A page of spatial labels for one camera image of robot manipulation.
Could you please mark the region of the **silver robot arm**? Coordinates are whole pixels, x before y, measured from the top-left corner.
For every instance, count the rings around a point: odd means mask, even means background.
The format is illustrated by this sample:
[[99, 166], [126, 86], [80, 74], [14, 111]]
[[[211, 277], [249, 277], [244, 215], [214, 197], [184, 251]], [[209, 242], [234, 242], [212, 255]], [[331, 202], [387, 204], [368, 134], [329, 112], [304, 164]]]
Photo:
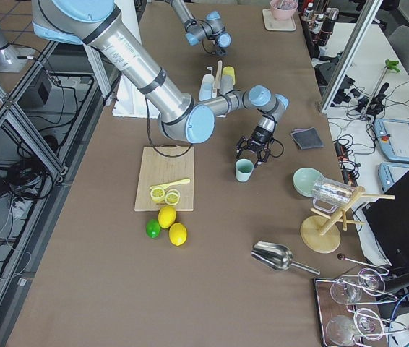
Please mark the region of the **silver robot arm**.
[[211, 54], [225, 56], [227, 48], [232, 43], [232, 37], [226, 30], [220, 13], [212, 11], [204, 20], [197, 19], [189, 11], [185, 1], [168, 1], [172, 9], [180, 19], [185, 30], [185, 38], [190, 46], [204, 43], [205, 39], [213, 42]]
[[124, 25], [114, 1], [33, 1], [32, 11], [37, 36], [85, 44], [101, 52], [159, 110], [158, 126], [164, 136], [191, 144], [203, 143], [212, 135], [217, 116], [255, 108], [262, 117], [252, 135], [237, 142], [237, 153], [254, 153], [257, 165], [270, 157], [273, 133], [288, 107], [286, 97], [256, 85], [245, 92], [232, 90], [195, 102], [174, 85]]

